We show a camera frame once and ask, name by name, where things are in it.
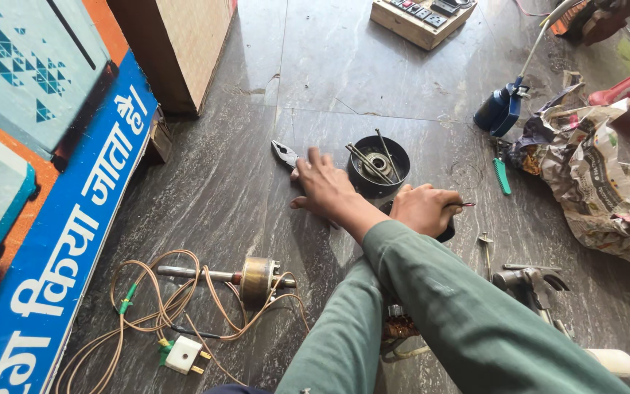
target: geometric pattern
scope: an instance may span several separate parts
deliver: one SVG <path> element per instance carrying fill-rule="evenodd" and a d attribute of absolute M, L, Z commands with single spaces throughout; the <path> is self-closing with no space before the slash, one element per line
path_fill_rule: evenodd
<path fill-rule="evenodd" d="M 36 122 L 40 123 L 54 118 L 55 115 L 40 100 L 36 99 Z"/>
<path fill-rule="evenodd" d="M 25 35 L 23 27 L 16 27 L 16 33 Z M 65 84 L 71 84 L 70 79 L 65 78 L 61 69 L 65 68 L 63 62 L 53 62 L 51 59 L 43 61 L 35 53 L 27 58 L 12 44 L 6 34 L 0 30 L 0 84 L 2 80 L 14 87 L 24 85 L 23 77 L 28 75 L 46 94 L 58 94 L 65 92 Z M 55 115 L 46 106 L 36 99 L 36 121 L 54 119 Z"/>

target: green shirt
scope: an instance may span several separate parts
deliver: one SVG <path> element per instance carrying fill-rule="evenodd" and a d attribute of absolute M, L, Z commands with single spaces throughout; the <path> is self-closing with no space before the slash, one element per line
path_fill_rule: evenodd
<path fill-rule="evenodd" d="M 402 301 L 464 394 L 630 394 L 582 348 L 433 238 L 388 220 L 366 233 L 362 247 L 364 256 L 335 289 L 277 393 L 372 393 L 385 289 Z"/>

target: newspaper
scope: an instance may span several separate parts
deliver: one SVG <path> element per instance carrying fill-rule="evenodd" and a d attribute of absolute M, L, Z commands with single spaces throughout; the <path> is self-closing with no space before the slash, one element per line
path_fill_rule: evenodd
<path fill-rule="evenodd" d="M 609 127 L 630 99 L 591 107 L 583 87 L 568 86 L 534 113 L 508 156 L 551 186 L 582 245 L 630 262 L 630 164 L 618 161 L 617 133 Z"/>

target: marble floor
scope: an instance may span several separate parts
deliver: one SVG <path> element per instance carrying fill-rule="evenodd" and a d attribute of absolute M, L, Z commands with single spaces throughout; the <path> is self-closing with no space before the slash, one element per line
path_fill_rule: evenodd
<path fill-rule="evenodd" d="M 546 12 L 550 2 L 523 5 Z M 476 240 L 483 231 L 495 240 L 494 269 L 506 262 L 563 267 L 573 291 L 556 296 L 553 315 L 573 324 L 581 346 L 630 354 L 630 263 L 582 247 L 538 177 L 509 171 L 513 193 L 504 196 L 487 134 L 470 120 L 491 91 L 514 80 L 539 19 L 521 14 L 513 1 L 480 0 L 465 24 L 427 52 L 370 21 L 370 9 L 371 0 L 239 1 L 205 112 L 197 121 L 172 125 L 168 163 L 141 166 L 133 177 L 68 354 L 117 326 L 108 290 L 119 263 L 149 262 L 177 248 L 223 271 L 240 269 L 247 255 L 281 261 L 299 278 L 309 323 L 315 322 L 361 249 L 344 231 L 288 208 L 301 190 L 276 163 L 269 143 L 277 139 L 299 154 L 318 145 L 344 167 L 345 144 L 372 135 L 374 128 L 407 149 L 414 164 L 411 183 L 430 182 L 478 202 L 456 218 L 456 237 L 447 244 L 469 267 L 485 274 Z M 608 88 L 630 75 L 630 39 L 620 31 L 585 47 L 547 34 L 525 79 L 533 96 L 521 122 L 561 90 L 564 69 L 581 72 L 589 91 Z M 630 160 L 630 123 L 620 131 Z M 511 135 L 520 133 L 516 128 Z M 121 284 L 130 282 L 127 276 Z M 165 294 L 178 283 L 160 279 Z M 237 317 L 230 294 L 222 288 L 218 293 Z M 140 291 L 132 312 L 153 312 L 153 297 Z M 199 328 L 229 330 L 205 287 L 197 289 L 187 311 Z M 274 390 L 302 341 L 295 313 L 286 302 L 239 341 L 215 344 L 213 350 L 242 381 Z M 95 385 L 112 350 L 103 348 L 83 368 L 79 392 Z M 228 382 L 215 366 L 188 377 L 158 367 L 156 352 L 153 335 L 128 332 L 107 392 L 189 394 Z M 381 364 L 376 391 L 459 392 L 431 353 Z"/>

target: hand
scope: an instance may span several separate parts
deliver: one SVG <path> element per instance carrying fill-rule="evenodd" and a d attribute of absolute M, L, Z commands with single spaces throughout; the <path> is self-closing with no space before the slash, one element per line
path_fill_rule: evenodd
<path fill-rule="evenodd" d="M 390 219 L 354 190 L 349 176 L 344 170 L 335 168 L 330 155 L 320 156 L 318 148 L 310 147 L 308 158 L 310 163 L 302 158 L 295 162 L 291 180 L 300 182 L 306 196 L 294 198 L 291 208 L 304 208 L 335 221 L 359 244 L 371 227 Z"/>
<path fill-rule="evenodd" d="M 434 189 L 430 184 L 423 184 L 413 189 L 406 184 L 393 200 L 390 218 L 398 220 L 417 233 L 436 238 L 443 233 L 452 216 L 463 211 L 458 192 Z"/>
<path fill-rule="evenodd" d="M 308 158 L 309 163 L 298 158 L 295 162 L 296 168 L 291 174 L 291 180 L 297 179 L 307 196 L 294 198 L 291 208 L 304 208 L 336 220 L 348 201 L 358 200 L 361 196 L 354 190 L 346 172 L 335 168 L 332 156 L 320 156 L 318 148 L 310 147 Z"/>

